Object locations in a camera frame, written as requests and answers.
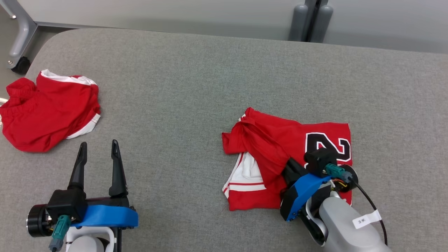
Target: white label tag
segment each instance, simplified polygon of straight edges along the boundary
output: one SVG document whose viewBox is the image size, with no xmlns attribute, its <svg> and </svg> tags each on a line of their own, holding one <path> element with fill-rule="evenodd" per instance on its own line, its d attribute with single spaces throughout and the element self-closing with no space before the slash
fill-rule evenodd
<svg viewBox="0 0 448 252">
<path fill-rule="evenodd" d="M 366 226 L 372 222 L 377 222 L 379 220 L 381 220 L 381 215 L 379 214 L 378 210 L 375 210 L 373 213 L 366 214 L 354 219 L 353 224 L 355 225 L 356 229 L 360 229 L 363 226 Z"/>
</svg>

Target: gray fabric surface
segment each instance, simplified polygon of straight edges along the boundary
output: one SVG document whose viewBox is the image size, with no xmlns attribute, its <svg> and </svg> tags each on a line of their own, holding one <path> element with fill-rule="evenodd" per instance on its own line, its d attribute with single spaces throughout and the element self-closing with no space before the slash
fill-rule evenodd
<svg viewBox="0 0 448 252">
<path fill-rule="evenodd" d="M 320 251 L 279 210 L 228 210 L 221 192 L 236 156 L 222 151 L 248 106 L 301 123 L 348 122 L 353 165 L 394 251 L 448 247 L 448 56 L 334 45 L 86 29 L 56 35 L 27 77 L 50 69 L 98 83 L 93 132 L 48 153 L 0 137 L 0 251 L 46 251 L 25 219 L 67 186 L 88 142 L 85 191 L 106 196 L 120 143 L 140 226 L 123 251 Z M 353 206 L 372 212 L 359 191 Z"/>
</svg>

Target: white panel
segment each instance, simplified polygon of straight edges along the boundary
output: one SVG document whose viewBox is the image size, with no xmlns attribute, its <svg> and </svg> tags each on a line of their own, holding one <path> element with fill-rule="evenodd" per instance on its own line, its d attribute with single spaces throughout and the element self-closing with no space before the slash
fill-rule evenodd
<svg viewBox="0 0 448 252">
<path fill-rule="evenodd" d="M 304 0 L 19 0 L 36 22 L 287 39 Z"/>
<path fill-rule="evenodd" d="M 324 43 L 448 53 L 446 0 L 329 0 Z"/>
</svg>

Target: green cable connector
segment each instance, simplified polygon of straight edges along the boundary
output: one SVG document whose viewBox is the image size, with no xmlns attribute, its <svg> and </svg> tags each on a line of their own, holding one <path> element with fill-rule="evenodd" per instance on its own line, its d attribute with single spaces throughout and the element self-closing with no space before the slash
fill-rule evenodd
<svg viewBox="0 0 448 252">
<path fill-rule="evenodd" d="M 344 168 L 341 168 L 334 164 L 328 164 L 325 166 L 325 170 L 328 175 L 334 177 L 334 178 L 340 178 L 344 182 L 349 183 L 349 178 L 352 177 L 352 174 L 348 171 L 346 171 Z"/>
<path fill-rule="evenodd" d="M 52 241 L 50 242 L 50 246 L 48 248 L 52 251 L 60 251 L 62 245 L 64 244 L 64 237 L 69 230 L 69 227 L 72 225 L 70 220 L 70 216 L 61 215 L 57 219 L 56 227 L 52 234 Z"/>
</svg>

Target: red and white clothing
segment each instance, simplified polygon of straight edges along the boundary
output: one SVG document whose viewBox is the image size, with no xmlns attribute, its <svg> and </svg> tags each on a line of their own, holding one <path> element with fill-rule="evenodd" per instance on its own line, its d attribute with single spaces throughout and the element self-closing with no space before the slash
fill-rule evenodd
<svg viewBox="0 0 448 252">
<path fill-rule="evenodd" d="M 248 108 L 222 140 L 226 154 L 239 154 L 223 187 L 231 211 L 280 208 L 281 173 L 290 157 L 306 167 L 305 152 L 333 148 L 338 164 L 352 164 L 348 124 L 300 124 Z"/>
<path fill-rule="evenodd" d="M 43 70 L 36 85 L 20 78 L 6 87 L 0 107 L 3 134 L 18 150 L 46 152 L 63 139 L 93 130 L 100 118 L 98 86 L 84 76 Z"/>
</svg>

